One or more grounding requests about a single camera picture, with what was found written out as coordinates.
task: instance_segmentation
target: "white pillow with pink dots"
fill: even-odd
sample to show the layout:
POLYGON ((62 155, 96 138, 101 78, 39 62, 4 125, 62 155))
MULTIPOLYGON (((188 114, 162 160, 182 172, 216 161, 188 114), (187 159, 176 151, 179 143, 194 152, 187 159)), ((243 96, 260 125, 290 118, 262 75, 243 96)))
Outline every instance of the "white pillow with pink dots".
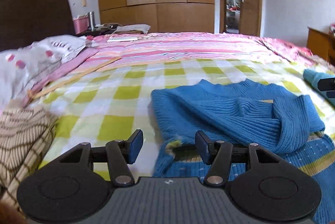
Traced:
POLYGON ((0 111, 11 99, 24 98, 36 82, 75 58, 88 42, 86 37, 62 35, 0 52, 0 111))

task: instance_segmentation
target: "pink striped blanket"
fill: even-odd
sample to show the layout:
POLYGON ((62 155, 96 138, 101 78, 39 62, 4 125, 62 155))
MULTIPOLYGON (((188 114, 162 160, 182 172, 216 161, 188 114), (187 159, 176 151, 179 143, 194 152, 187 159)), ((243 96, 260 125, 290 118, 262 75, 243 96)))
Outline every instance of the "pink striped blanket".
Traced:
MULTIPOLYGON (((306 52, 303 48, 291 47, 286 51, 287 46, 282 41, 241 34, 151 33, 132 35, 138 37, 138 40, 135 41, 108 42, 110 36, 92 38, 92 46, 96 47, 99 52, 88 58, 74 71, 75 73, 82 72, 115 56, 122 56, 122 59, 104 67, 103 70, 162 60, 174 61, 191 58, 239 59, 262 63, 288 60, 311 64, 311 61, 297 54, 300 50, 306 52)), ((113 36, 122 38, 129 35, 113 36)))

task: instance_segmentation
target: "red object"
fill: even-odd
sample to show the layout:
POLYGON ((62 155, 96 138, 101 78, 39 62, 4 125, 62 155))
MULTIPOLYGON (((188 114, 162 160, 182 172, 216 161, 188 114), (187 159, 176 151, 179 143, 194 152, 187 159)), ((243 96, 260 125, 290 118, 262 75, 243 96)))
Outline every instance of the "red object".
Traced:
POLYGON ((22 60, 18 60, 15 65, 20 68, 23 69, 24 67, 26 67, 26 64, 22 61, 22 60))
POLYGON ((54 53, 50 50, 48 51, 45 51, 45 54, 48 56, 48 57, 51 57, 54 53))
POLYGON ((7 56, 6 59, 7 59, 7 61, 12 61, 14 59, 14 57, 15 56, 13 54, 11 54, 10 56, 7 56))
POLYGON ((330 25, 330 34, 335 34, 335 23, 330 25))

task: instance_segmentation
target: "dark brown headboard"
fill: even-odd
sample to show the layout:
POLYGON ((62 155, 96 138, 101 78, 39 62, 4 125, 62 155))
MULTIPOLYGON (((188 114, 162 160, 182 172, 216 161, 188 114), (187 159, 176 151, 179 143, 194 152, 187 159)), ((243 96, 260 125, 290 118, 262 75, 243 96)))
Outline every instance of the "dark brown headboard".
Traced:
POLYGON ((68 0, 0 0, 0 51, 74 35, 68 0))

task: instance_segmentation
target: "wooden dresser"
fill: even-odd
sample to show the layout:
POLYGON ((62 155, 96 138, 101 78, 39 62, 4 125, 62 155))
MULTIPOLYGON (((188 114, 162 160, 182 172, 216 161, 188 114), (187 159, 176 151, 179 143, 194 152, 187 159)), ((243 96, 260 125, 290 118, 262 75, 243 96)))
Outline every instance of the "wooden dresser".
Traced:
POLYGON ((325 61, 335 65, 335 38, 330 34, 308 28, 307 48, 325 61))

